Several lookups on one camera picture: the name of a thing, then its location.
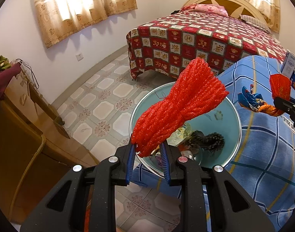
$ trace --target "electrical outlet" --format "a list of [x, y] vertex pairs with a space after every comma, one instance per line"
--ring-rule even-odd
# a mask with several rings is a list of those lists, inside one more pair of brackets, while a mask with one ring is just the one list
[[81, 61], [84, 58], [82, 53], [76, 55], [76, 57], [78, 61]]

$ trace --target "silver screw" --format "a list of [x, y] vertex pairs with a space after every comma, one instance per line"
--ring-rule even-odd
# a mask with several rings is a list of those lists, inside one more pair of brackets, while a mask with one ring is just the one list
[[215, 170], [216, 172], [219, 172], [219, 173], [220, 173], [220, 172], [222, 172], [224, 169], [223, 169], [222, 166], [218, 166], [218, 165], [217, 165], [217, 166], [214, 167], [214, 170]]
[[81, 165], [75, 165], [72, 170], [74, 170], [75, 172], [80, 172], [82, 170], [82, 166]]
[[179, 162], [185, 163], [187, 161], [188, 161], [187, 157], [185, 157], [185, 156], [179, 157]]
[[112, 157], [109, 158], [109, 161], [111, 163], [114, 163], [114, 162], [117, 162], [118, 161], [118, 158], [116, 156], [112, 156]]

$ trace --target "maroon cloth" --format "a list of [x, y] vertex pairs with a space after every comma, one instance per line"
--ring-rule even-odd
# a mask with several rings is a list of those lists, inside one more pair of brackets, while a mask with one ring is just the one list
[[21, 64], [16, 63], [11, 68], [4, 70], [0, 73], [0, 98], [3, 96], [6, 87], [8, 86], [10, 80], [13, 76], [16, 76], [21, 71]]

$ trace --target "red checkered bedspread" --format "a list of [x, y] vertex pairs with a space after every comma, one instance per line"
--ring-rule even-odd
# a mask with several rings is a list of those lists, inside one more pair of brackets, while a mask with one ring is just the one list
[[185, 12], [160, 18], [127, 35], [131, 76], [156, 70], [177, 78], [187, 64], [202, 57], [215, 75], [249, 55], [283, 61], [284, 48], [265, 32], [241, 20]]

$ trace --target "red yarn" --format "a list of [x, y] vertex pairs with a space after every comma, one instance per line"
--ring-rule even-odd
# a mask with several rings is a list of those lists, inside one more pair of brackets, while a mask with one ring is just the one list
[[272, 91], [272, 98], [280, 97], [282, 99], [290, 100], [291, 81], [282, 74], [270, 75], [270, 86]]
[[202, 58], [192, 60], [169, 95], [152, 105], [137, 120], [131, 142], [146, 157], [185, 121], [216, 108], [229, 94]]

